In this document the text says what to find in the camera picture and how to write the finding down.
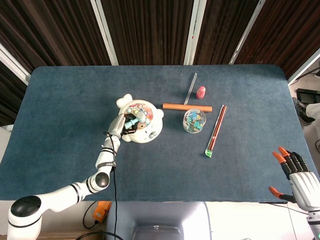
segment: gray base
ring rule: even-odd
[[[113,203],[107,232],[114,232],[115,211]],[[118,202],[116,226],[116,234],[125,240],[211,240],[205,202]]]

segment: wooden stick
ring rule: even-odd
[[[228,107],[226,105],[222,105],[221,111],[219,113],[218,119],[217,119],[216,124],[214,126],[214,130],[213,130],[212,137],[211,137],[211,140],[210,140],[212,142],[209,144],[209,146],[207,148],[207,149],[209,149],[211,151],[214,149],[214,146],[216,144],[218,133],[219,133],[222,121],[224,120],[224,117],[225,117],[225,114],[227,112],[227,109],[228,109]]]
[[[212,112],[212,106],[198,106],[198,105],[184,105],[184,104],[174,104],[174,103],[164,103],[163,109],[173,109],[173,110],[190,110],[199,109],[203,112]]]

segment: black cable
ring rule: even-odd
[[[116,234],[117,220],[118,220],[118,201],[117,201],[117,187],[116,187],[116,170],[113,171],[113,183],[114,183],[114,201],[115,201],[114,234]]]
[[[301,213],[301,214],[306,214],[306,215],[309,215],[308,213],[305,213],[303,211],[298,211],[298,210],[295,210],[293,208],[290,208],[290,207],[287,207],[287,206],[280,206],[280,205],[276,205],[276,204],[273,204],[273,203],[269,203],[270,205],[273,205],[273,206],[276,206],[276,207],[280,207],[280,208],[286,208],[286,209],[290,209],[292,211],[295,211],[295,212],[298,212],[298,213]]]
[[[314,71],[316,71],[318,69],[320,69],[320,62],[319,62],[319,66],[318,67],[316,67],[315,69],[313,69],[311,71],[308,71],[307,73],[297,77],[297,79],[291,85],[296,84],[299,81],[300,78],[303,78],[304,76],[307,76],[308,74],[312,74]]]
[[[320,153],[320,144],[319,144],[319,148],[317,146],[317,143],[320,142],[320,139],[318,139],[317,141],[315,141],[314,145],[315,145],[315,149],[318,151],[318,153]]]
[[[96,234],[101,234],[101,235],[110,235],[110,236],[114,236],[114,238],[117,238],[119,240],[124,240],[123,238],[121,238],[120,236],[112,233],[112,232],[107,232],[107,231],[93,231],[93,232],[89,232],[89,233],[86,233],[86,234],[83,234],[81,236],[79,236],[76,240],[81,240],[85,237],[88,237],[90,235],[96,235]]]
[[[115,154],[115,145],[114,141],[112,140],[112,135],[109,132],[106,132],[109,135],[112,149],[113,149],[113,162],[116,162],[116,154]],[[117,201],[117,187],[116,187],[116,169],[113,169],[113,184],[114,184],[114,201],[115,201],[115,223],[114,223],[114,234],[116,235],[117,229],[117,220],[118,220],[118,201]]]
[[[83,215],[83,219],[82,219],[82,224],[83,224],[83,226],[86,228],[86,229],[92,229],[95,225],[97,225],[97,223],[98,223],[98,221],[94,221],[94,224],[92,225],[92,226],[90,226],[90,227],[88,227],[88,226],[86,226],[85,225],[85,217],[86,217],[86,214],[87,214],[87,212],[88,212],[88,210],[91,208],[91,206],[93,205],[93,204],[95,204],[97,201],[94,201],[87,209],[86,209],[86,211],[85,211],[85,213],[84,213],[84,215]]]

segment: orange fingertip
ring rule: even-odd
[[[273,186],[268,187],[268,189],[276,198],[279,198],[281,195],[283,195],[283,193],[279,192]]]
[[[278,160],[279,164],[283,164],[286,162],[286,160],[284,159],[283,156],[281,156],[279,153],[277,153],[276,151],[272,152],[272,155]]]
[[[279,152],[282,154],[282,156],[290,156],[290,154],[287,152],[287,150],[285,148],[283,148],[282,146],[278,147]]]

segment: orange device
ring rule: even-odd
[[[93,213],[93,218],[102,223],[105,217],[107,216],[107,213],[111,208],[111,205],[111,201],[98,201],[98,205],[96,206]]]

